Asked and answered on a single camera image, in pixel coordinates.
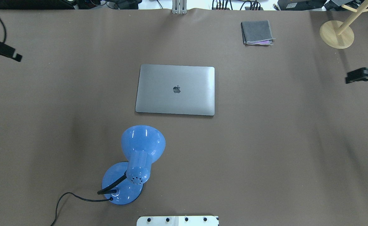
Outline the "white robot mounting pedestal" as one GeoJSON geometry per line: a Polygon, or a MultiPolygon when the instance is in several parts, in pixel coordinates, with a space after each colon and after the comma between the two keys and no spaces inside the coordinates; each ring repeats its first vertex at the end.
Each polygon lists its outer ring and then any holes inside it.
{"type": "Polygon", "coordinates": [[[137,226],[219,226],[219,217],[212,215],[143,216],[137,226]]]}

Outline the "wooden mug tree stand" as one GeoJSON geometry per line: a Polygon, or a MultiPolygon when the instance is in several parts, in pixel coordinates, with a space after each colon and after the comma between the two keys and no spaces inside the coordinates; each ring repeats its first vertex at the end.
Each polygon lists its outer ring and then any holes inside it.
{"type": "Polygon", "coordinates": [[[358,8],[354,9],[343,4],[342,8],[352,14],[344,21],[331,20],[322,24],[319,29],[321,39],[330,47],[345,49],[354,42],[354,32],[350,25],[364,12],[368,12],[368,0],[365,0],[358,8]]]}

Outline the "grey laptop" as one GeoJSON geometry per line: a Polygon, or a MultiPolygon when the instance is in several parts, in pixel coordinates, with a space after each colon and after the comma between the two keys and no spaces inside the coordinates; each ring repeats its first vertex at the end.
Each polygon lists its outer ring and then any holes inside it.
{"type": "Polygon", "coordinates": [[[215,68],[142,64],[135,111],[215,115],[215,68]]]}

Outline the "aluminium frame post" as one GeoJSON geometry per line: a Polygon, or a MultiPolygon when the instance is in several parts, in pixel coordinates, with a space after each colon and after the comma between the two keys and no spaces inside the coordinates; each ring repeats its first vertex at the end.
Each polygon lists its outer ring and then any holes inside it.
{"type": "Polygon", "coordinates": [[[186,14],[187,0],[172,0],[172,14],[186,14]]]}

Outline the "blue desk lamp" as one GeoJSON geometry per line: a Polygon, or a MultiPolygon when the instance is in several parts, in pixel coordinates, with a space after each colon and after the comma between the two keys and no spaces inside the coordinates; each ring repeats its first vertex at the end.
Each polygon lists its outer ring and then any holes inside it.
{"type": "Polygon", "coordinates": [[[97,193],[116,205],[135,201],[151,176],[152,164],[164,153],[166,140],[156,128],[136,125],[121,136],[121,148],[126,161],[111,166],[104,174],[97,193]]]}

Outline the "folded grey purple cloth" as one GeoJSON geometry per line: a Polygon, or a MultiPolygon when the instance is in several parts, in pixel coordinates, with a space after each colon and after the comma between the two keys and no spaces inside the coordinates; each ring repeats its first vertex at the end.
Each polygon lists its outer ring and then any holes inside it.
{"type": "Polygon", "coordinates": [[[245,45],[271,46],[275,39],[269,20],[242,21],[242,40],[245,45]]]}

